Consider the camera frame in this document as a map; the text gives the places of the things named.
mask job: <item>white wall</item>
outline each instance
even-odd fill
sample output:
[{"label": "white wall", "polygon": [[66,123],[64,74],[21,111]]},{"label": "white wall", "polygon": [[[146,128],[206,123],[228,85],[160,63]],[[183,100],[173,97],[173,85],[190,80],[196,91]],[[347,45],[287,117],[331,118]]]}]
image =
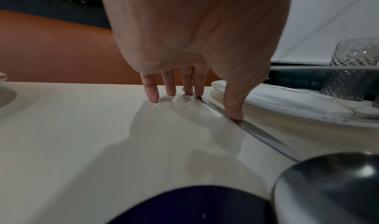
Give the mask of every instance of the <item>white wall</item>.
[{"label": "white wall", "polygon": [[338,41],[379,37],[379,0],[292,0],[272,61],[329,64]]}]

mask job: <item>knife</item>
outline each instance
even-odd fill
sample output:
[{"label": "knife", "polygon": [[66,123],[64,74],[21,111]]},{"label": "knife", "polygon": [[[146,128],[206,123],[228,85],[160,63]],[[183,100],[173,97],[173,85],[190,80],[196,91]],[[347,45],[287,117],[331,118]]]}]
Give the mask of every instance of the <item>knife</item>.
[{"label": "knife", "polygon": [[[225,110],[220,108],[216,104],[213,104],[212,102],[208,101],[205,98],[198,98],[194,92],[192,92],[192,96],[195,97],[196,99],[198,99],[199,101],[201,101],[202,103],[204,103],[205,105],[213,108],[214,110],[216,110],[217,112],[219,112],[220,114],[222,114],[223,116],[228,118],[228,116],[225,113]],[[295,161],[295,162],[300,161],[299,156],[291,148],[289,148],[284,143],[282,143],[278,139],[274,138],[273,136],[271,136],[267,132],[263,131],[262,129],[254,126],[253,124],[251,124],[245,120],[234,121],[234,123],[237,126],[239,126],[240,128],[242,128],[243,130],[245,130],[246,132],[248,132],[249,134],[251,134],[252,136],[256,137],[258,140],[260,140],[264,144],[270,146],[274,150],[276,150],[279,153],[283,154],[284,156],[288,157],[292,161]]]},{"label": "knife", "polygon": [[271,71],[376,71],[379,66],[271,66]]}]

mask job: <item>finger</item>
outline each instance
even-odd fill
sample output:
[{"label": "finger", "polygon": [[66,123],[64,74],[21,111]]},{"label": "finger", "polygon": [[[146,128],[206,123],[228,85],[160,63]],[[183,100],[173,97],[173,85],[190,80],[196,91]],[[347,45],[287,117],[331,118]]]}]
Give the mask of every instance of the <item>finger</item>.
[{"label": "finger", "polygon": [[205,80],[208,70],[208,67],[194,68],[193,70],[193,85],[195,86],[195,94],[197,97],[201,97],[204,94]]},{"label": "finger", "polygon": [[175,96],[176,87],[174,81],[174,70],[165,71],[162,73],[163,80],[165,82],[166,93],[169,96]]},{"label": "finger", "polygon": [[193,91],[192,85],[193,67],[186,67],[180,69],[180,76],[182,77],[184,93],[191,95]]},{"label": "finger", "polygon": [[142,84],[145,89],[145,93],[150,102],[159,102],[158,87],[155,82],[155,74],[142,74]]},{"label": "finger", "polygon": [[252,82],[245,85],[234,85],[230,82],[226,84],[224,92],[224,107],[229,118],[234,120],[242,120],[244,118],[242,106],[246,97],[253,88],[264,82],[269,72],[269,69],[263,70],[260,75],[251,77]]}]

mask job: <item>white table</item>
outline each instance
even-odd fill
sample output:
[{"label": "white table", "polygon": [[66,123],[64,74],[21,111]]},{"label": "white table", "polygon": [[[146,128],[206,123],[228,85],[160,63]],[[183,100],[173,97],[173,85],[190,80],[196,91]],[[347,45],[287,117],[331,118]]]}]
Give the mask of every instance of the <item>white table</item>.
[{"label": "white table", "polygon": [[[152,196],[200,184],[270,198],[291,160],[180,87],[174,98],[159,90],[161,102],[152,104],[137,85],[1,85],[0,223],[103,224]],[[221,105],[210,87],[204,97]],[[376,130],[245,113],[303,158],[376,151]]]}]

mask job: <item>tabletop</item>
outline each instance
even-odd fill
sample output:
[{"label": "tabletop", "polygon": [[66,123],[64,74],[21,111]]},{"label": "tabletop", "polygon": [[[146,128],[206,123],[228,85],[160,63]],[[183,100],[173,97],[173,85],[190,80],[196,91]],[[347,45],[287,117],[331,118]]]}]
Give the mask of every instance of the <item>tabletop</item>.
[{"label": "tabletop", "polygon": [[[0,223],[102,224],[160,193],[195,185],[269,199],[294,162],[186,96],[147,101],[142,86],[0,86]],[[204,97],[222,107],[222,93]],[[302,159],[379,152],[377,130],[244,107],[245,119]]]}]

